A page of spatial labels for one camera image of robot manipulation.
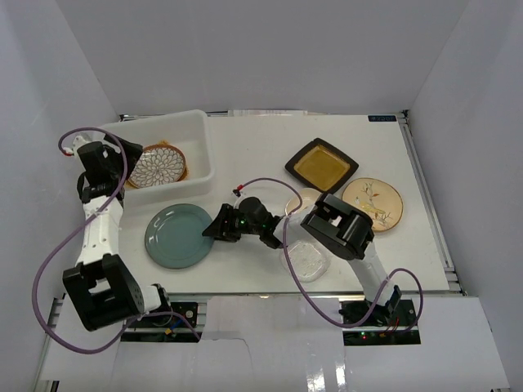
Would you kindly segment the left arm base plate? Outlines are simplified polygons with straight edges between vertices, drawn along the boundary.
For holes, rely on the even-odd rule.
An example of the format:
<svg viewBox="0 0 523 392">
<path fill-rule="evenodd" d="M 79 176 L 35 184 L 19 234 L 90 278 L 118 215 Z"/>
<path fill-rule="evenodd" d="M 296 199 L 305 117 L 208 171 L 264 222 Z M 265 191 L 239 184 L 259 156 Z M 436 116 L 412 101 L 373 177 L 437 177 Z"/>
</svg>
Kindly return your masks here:
<svg viewBox="0 0 523 392">
<path fill-rule="evenodd" d="M 164 315 L 142 318 L 134 322 L 121 342 L 133 343 L 198 343 L 203 330 L 199 324 L 199 303 L 174 301 L 171 310 L 181 316 Z"/>
</svg>

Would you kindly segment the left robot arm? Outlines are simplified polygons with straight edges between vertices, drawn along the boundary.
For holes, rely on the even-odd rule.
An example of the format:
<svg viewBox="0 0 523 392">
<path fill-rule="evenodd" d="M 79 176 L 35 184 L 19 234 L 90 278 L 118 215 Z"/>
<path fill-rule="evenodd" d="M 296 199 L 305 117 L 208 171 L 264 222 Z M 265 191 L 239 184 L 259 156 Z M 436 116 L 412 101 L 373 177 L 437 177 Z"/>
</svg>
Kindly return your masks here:
<svg viewBox="0 0 523 392">
<path fill-rule="evenodd" d="M 173 309 L 165 289 L 157 283 L 141 286 L 119 255 L 124 185 L 142 146 L 109 135 L 93 140 L 80 131 L 63 152 L 83 165 L 77 192 L 87 225 L 75 266 L 62 274 L 83 326 L 95 331 L 143 314 L 153 325 L 165 325 Z"/>
</svg>

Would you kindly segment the cream bird pattern plate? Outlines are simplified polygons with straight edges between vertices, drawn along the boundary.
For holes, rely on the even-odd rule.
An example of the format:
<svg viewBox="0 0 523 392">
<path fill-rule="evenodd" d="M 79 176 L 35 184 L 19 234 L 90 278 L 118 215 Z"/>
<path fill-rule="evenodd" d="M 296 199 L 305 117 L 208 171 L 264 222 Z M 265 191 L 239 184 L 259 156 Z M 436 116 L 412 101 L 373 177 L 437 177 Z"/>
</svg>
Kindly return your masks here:
<svg viewBox="0 0 523 392">
<path fill-rule="evenodd" d="M 395 228 L 403 216 L 402 197 L 394 187 L 382 180 L 370 177 L 355 179 L 344 189 L 342 200 L 371 218 L 374 233 Z"/>
</svg>

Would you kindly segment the teal round plate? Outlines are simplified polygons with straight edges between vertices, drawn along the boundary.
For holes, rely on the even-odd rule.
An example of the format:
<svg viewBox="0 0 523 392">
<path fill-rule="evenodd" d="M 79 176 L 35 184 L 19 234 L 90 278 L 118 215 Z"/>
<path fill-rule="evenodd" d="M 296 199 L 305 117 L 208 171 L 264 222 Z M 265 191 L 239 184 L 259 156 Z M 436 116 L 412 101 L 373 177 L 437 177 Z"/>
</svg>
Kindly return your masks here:
<svg viewBox="0 0 523 392">
<path fill-rule="evenodd" d="M 202 232 L 212 223 L 201 207 L 178 203 L 157 213 L 145 230 L 145 249 L 159 266 L 183 270 L 202 261 L 214 240 Z"/>
</svg>

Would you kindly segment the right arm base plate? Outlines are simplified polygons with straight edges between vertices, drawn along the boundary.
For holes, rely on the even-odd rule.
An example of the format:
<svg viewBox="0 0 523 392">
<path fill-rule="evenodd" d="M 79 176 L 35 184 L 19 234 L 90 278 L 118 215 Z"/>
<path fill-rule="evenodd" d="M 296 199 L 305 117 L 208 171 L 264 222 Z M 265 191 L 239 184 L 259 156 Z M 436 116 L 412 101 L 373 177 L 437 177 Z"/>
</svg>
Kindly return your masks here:
<svg viewBox="0 0 523 392">
<path fill-rule="evenodd" d="M 417 316 L 412 300 L 401 300 L 390 321 L 369 318 L 357 328 L 342 332 L 345 347 L 420 345 L 418 325 L 407 329 Z"/>
</svg>

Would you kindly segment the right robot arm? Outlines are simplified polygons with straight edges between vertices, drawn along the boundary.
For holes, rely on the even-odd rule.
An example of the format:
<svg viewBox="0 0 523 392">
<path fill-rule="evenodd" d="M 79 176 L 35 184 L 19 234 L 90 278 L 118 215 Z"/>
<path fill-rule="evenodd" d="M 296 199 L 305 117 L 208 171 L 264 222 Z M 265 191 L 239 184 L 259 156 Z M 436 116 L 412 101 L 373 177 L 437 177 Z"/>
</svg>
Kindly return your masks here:
<svg viewBox="0 0 523 392">
<path fill-rule="evenodd" d="M 321 245 L 333 256 L 348 262 L 369 307 L 369 317 L 386 326 L 399 314 L 401 291 L 392 283 L 373 245 L 373 222 L 364 212 L 324 193 L 300 212 L 287 216 L 271 214 L 256 197 L 247 197 L 237 207 L 224 203 L 216 218 L 202 232 L 204 237 L 236 243 L 255 235 L 269 248 L 289 255 L 294 245 Z"/>
</svg>

